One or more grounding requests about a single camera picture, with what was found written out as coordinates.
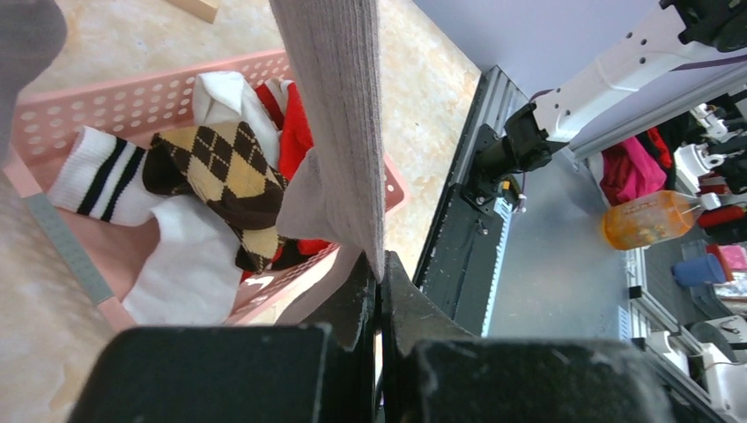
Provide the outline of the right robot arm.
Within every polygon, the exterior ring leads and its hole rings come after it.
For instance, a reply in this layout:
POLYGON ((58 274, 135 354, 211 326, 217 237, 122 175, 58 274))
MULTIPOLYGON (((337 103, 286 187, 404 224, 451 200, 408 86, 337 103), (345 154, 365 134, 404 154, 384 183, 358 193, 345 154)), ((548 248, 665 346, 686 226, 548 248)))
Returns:
POLYGON ((511 174, 546 166, 597 116, 669 71, 712 50, 746 46, 744 1, 661 1, 614 46, 558 88, 530 100, 473 157, 465 196, 484 211, 511 174))

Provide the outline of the grey sock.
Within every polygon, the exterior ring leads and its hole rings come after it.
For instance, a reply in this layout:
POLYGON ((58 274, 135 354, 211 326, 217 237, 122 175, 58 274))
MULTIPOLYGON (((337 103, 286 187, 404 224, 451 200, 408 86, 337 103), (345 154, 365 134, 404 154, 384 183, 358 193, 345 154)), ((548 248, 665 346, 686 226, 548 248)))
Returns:
POLYGON ((10 149, 19 94, 58 57, 66 37, 56 2, 1 2, 1 161, 10 149))
POLYGON ((277 230, 364 252, 382 279, 379 4, 273 1, 270 7, 314 141, 285 191, 277 230))

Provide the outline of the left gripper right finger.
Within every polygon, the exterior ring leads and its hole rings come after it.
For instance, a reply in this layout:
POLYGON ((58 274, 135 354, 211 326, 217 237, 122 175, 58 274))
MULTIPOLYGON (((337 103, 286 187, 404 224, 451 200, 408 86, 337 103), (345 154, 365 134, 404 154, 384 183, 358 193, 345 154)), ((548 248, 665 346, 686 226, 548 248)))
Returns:
POLYGON ((381 399, 385 422, 434 422, 444 365, 439 347, 473 335, 455 323, 408 277, 399 255, 385 254, 381 281, 381 399))

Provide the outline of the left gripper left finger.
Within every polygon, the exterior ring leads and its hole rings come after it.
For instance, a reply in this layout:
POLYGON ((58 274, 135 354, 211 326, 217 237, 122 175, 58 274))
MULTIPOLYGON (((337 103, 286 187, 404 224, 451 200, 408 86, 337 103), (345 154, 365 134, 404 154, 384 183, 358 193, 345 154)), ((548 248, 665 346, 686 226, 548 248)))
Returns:
POLYGON ((293 422, 370 422, 374 416, 376 279, 360 254, 337 290, 295 329, 293 422))

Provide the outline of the brown argyle sock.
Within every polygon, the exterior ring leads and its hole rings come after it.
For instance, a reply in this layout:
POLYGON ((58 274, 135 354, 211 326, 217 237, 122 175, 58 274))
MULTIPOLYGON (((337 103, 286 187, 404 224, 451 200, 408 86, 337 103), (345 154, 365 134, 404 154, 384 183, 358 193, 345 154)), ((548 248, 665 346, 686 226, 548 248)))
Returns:
POLYGON ((146 152, 143 184, 151 193, 194 195, 235 233, 236 265, 253 274, 307 260, 277 231, 288 181, 266 161, 246 122, 164 130, 146 152))

